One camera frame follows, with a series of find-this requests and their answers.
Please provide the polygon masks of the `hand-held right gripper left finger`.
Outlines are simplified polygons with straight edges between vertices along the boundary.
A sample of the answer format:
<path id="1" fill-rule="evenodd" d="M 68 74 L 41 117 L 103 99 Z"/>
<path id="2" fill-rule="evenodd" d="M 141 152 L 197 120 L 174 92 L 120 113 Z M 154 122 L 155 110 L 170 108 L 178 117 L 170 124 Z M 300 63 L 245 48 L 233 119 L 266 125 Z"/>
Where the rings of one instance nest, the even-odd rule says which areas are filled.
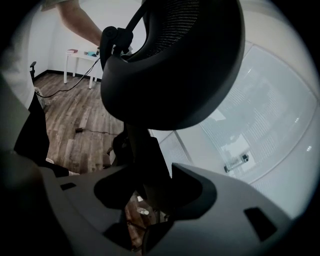
<path id="1" fill-rule="evenodd" d="M 57 178 L 28 159 L 0 162 L 3 256 L 128 256 L 130 168 Z"/>

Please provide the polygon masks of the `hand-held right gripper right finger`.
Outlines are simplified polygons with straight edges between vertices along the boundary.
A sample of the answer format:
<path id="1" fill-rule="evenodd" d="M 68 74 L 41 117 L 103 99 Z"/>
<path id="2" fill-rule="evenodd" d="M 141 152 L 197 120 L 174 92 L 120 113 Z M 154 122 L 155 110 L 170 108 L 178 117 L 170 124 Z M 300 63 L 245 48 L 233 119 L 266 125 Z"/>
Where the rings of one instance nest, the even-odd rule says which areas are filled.
<path id="1" fill-rule="evenodd" d="M 148 228 L 148 256 L 261 255 L 291 225 L 251 185 L 195 166 L 174 163 L 171 174 L 150 174 L 143 186 L 148 200 L 169 216 Z"/>

